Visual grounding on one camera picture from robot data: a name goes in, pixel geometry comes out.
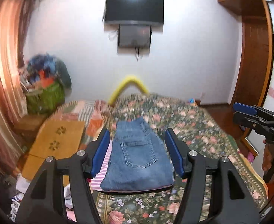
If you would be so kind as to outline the person's right hand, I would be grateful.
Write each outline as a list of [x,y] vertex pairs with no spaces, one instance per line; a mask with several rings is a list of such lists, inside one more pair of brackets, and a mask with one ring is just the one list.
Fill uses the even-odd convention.
[[266,143],[266,139],[263,140],[265,145],[263,153],[263,163],[262,169],[266,173],[272,166],[272,161],[274,158],[274,145]]

